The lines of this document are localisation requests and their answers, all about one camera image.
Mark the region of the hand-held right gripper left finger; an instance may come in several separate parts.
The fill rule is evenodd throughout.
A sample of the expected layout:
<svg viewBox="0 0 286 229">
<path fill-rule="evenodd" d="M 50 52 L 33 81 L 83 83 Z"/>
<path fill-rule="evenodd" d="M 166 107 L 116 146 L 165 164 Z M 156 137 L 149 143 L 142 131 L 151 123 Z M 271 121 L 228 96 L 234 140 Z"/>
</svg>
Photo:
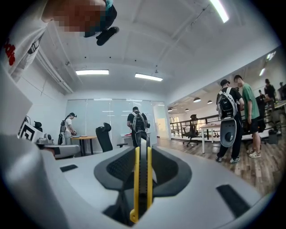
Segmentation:
<svg viewBox="0 0 286 229">
<path fill-rule="evenodd" d="M 123 147 L 93 156 L 56 160 L 48 154 L 48 183 L 53 193 L 49 207 L 51 229 L 127 229 L 104 211 L 116 204 L 119 191 L 108 190 L 95 177 L 101 162 L 108 164 L 134 147 Z"/>
</svg>

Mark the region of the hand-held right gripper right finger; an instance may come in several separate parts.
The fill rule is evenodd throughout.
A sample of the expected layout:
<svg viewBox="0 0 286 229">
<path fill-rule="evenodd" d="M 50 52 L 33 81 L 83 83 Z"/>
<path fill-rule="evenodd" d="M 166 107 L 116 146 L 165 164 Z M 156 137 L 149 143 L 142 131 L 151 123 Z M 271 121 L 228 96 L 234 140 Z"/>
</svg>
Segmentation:
<svg viewBox="0 0 286 229">
<path fill-rule="evenodd" d="M 140 229 L 241 229 L 261 213 L 261 194 L 214 160 L 161 147 L 186 162 L 192 170 L 189 184 L 176 196 L 155 198 L 138 222 Z M 236 218 L 217 191 L 227 185 L 250 209 Z"/>
</svg>

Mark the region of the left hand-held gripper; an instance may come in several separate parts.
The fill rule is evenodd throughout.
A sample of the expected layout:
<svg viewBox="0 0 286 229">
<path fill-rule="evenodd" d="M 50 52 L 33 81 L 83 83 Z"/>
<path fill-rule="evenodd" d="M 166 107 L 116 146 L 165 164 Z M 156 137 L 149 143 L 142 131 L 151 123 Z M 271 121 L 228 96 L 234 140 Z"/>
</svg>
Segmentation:
<svg viewBox="0 0 286 229">
<path fill-rule="evenodd" d="M 51 152 L 56 159 L 73 157 L 81 151 L 79 145 L 55 145 L 54 149 L 47 148 L 46 145 L 53 144 L 50 135 L 44 134 L 28 122 L 23 122 L 18 132 L 18 138 L 29 140 L 36 144 L 40 149 Z"/>
</svg>

